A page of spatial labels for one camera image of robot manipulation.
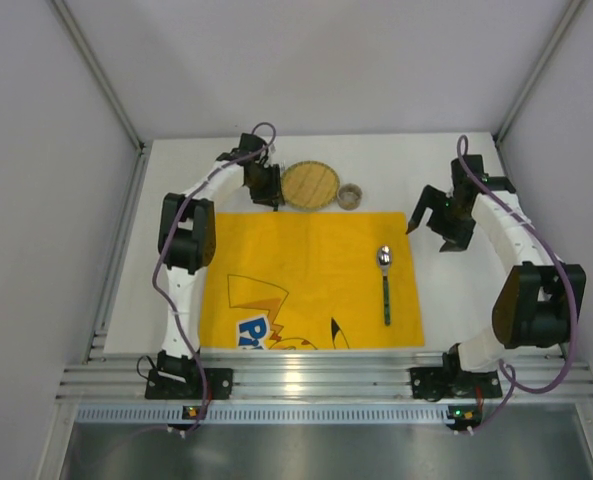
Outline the round woven bamboo plate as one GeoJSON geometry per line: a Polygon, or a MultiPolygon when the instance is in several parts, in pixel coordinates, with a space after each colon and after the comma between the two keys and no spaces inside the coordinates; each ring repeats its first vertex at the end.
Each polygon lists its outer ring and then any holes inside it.
{"type": "Polygon", "coordinates": [[[287,205],[302,211],[318,211],[336,200],[340,178],[325,163],[302,161],[282,173],[281,188],[287,205]]]}

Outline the speckled ceramic cup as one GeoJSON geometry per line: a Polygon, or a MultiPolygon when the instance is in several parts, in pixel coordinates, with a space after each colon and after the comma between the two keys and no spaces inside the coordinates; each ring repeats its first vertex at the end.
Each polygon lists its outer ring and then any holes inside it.
{"type": "Polygon", "coordinates": [[[346,211],[353,211],[360,206],[362,201],[362,189],[354,183],[346,183],[340,186],[336,194],[338,206],[346,211]]]}

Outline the spoon with green handle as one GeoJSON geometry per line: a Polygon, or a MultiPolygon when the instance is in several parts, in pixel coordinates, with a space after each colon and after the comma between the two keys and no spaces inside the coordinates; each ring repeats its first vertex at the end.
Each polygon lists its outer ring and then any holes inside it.
{"type": "Polygon", "coordinates": [[[392,253],[389,246],[383,245],[378,249],[377,264],[382,274],[384,324],[389,327],[391,325],[391,306],[388,274],[392,265],[392,253]]]}

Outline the yellow pikachu placemat cloth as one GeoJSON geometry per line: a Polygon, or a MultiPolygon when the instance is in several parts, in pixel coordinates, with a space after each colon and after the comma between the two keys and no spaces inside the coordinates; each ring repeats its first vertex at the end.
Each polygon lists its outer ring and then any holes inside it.
{"type": "Polygon", "coordinates": [[[366,350],[425,344],[401,212],[220,213],[203,348],[366,350]],[[391,325],[377,251],[387,245],[391,325]]]}

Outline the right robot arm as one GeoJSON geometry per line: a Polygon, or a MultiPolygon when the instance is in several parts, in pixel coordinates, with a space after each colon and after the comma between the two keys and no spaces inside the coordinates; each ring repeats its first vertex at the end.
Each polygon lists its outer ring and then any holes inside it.
{"type": "Polygon", "coordinates": [[[451,163],[451,178],[449,193],[423,188],[407,230],[413,232],[425,220],[447,253],[466,251],[480,229],[506,272],[490,325],[454,344],[440,368],[422,371],[423,385],[464,397],[487,387],[511,350],[572,346],[587,278],[580,265],[565,263],[553,252],[522,211],[511,181],[488,175],[482,156],[459,155],[451,163]]]}

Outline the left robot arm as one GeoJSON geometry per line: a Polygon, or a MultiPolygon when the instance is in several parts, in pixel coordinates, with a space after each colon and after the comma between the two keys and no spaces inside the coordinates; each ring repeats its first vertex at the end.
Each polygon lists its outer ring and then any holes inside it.
{"type": "Polygon", "coordinates": [[[274,142],[256,130],[243,133],[193,186],[162,201],[152,286],[168,313],[161,349],[148,360],[148,400],[229,397],[233,371],[206,368],[200,358],[202,296],[216,253],[216,211],[243,187],[255,204],[277,208],[283,203],[280,167],[270,161],[274,142]]]}

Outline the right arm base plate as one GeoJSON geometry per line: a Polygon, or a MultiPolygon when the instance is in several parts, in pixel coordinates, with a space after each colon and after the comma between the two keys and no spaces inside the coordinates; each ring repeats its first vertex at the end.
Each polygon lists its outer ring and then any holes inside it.
{"type": "Polygon", "coordinates": [[[503,396],[495,372],[448,373],[442,367],[414,367],[409,370],[412,397],[438,402],[443,399],[499,399],[503,396]]]}

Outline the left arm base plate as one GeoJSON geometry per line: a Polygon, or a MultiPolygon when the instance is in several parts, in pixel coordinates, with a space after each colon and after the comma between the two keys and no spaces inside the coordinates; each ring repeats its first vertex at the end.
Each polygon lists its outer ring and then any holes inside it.
{"type": "MultiPolygon", "coordinates": [[[[229,368],[207,368],[208,400],[227,400],[233,387],[234,371],[229,368]]],[[[200,373],[194,369],[189,378],[171,373],[150,370],[145,389],[148,400],[201,400],[203,398],[203,382],[200,373]]]]}

